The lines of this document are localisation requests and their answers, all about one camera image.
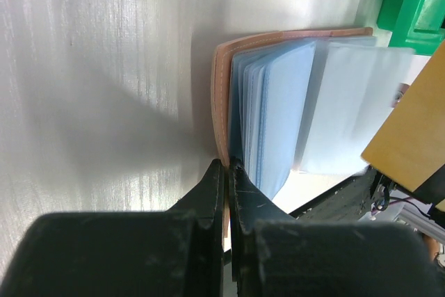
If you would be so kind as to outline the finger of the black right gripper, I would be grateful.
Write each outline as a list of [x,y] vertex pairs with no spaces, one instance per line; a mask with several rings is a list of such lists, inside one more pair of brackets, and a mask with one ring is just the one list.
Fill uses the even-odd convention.
[[411,191],[414,197],[424,203],[433,205],[439,204],[444,200],[444,184],[445,184],[445,170],[439,168],[418,188]]

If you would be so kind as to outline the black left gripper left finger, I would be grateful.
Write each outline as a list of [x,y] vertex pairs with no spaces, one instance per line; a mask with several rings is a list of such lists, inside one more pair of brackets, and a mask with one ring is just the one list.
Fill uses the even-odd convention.
[[2,296],[220,296],[225,169],[166,211],[45,214],[27,229]]

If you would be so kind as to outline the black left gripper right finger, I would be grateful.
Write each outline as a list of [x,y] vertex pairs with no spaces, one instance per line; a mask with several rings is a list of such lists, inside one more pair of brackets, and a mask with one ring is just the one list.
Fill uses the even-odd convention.
[[240,296],[443,296],[421,237],[392,222],[305,221],[229,167],[232,279]]

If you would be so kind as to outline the gold credit card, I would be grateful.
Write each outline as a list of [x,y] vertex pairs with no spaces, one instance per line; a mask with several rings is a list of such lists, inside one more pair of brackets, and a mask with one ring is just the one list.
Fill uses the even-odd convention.
[[444,44],[407,89],[362,158],[409,191],[444,168]]

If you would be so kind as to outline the green plastic card bin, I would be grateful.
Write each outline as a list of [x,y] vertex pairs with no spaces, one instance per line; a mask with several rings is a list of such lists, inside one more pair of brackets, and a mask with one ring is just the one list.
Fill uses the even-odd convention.
[[382,0],[377,26],[391,31],[390,47],[431,56],[444,40],[444,0]]

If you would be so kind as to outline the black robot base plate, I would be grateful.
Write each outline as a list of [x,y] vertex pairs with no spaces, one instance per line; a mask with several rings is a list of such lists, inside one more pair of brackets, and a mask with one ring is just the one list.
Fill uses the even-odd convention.
[[289,215],[301,221],[355,221],[375,202],[375,179],[380,173],[369,168],[363,175],[349,177]]

